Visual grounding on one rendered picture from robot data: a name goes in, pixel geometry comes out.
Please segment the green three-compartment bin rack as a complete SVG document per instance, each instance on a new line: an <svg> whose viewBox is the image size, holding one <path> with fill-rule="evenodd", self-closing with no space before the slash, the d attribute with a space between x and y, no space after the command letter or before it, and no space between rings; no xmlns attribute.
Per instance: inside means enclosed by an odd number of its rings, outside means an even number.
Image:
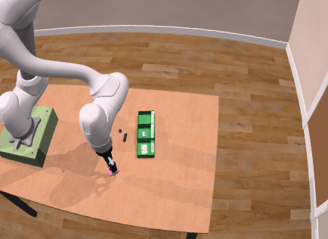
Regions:
<svg viewBox="0 0 328 239"><path fill-rule="evenodd" d="M150 135L151 130L151 135ZM146 138L142 137L146 133ZM147 145L147 154L142 154L141 145ZM150 154L151 146L151 154ZM155 111L138 111L137 158L155 158Z"/></svg>

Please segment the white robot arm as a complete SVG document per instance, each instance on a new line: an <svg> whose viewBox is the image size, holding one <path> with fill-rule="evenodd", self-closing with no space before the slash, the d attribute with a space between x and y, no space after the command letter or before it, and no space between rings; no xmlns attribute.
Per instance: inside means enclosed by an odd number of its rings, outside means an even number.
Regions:
<svg viewBox="0 0 328 239"><path fill-rule="evenodd" d="M31 113L49 77L81 79L93 100L79 112L82 133L95 152L107 152L113 143L113 121L128 94L128 79L122 73L110 76L81 64L37 58L33 21L40 1L0 0L0 57L19 68L15 89L0 96L0 121L11 133L8 141L17 150L22 144L32 146L41 118Z"/></svg>

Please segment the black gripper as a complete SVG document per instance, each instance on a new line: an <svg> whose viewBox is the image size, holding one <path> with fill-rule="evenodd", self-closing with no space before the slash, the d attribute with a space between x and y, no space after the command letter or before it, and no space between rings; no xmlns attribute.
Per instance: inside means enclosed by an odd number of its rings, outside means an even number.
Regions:
<svg viewBox="0 0 328 239"><path fill-rule="evenodd" d="M115 176L116 174L118 174L118 172L117 172L118 169L116 168L116 162L113 160L113 157L111 154L112 150L113 150L113 146L105 153L96 152L96 154L105 159L105 161L107 162L107 163L105 162L107 167L109 168L109 170L112 170L111 172L112 172L113 176Z"/></svg>

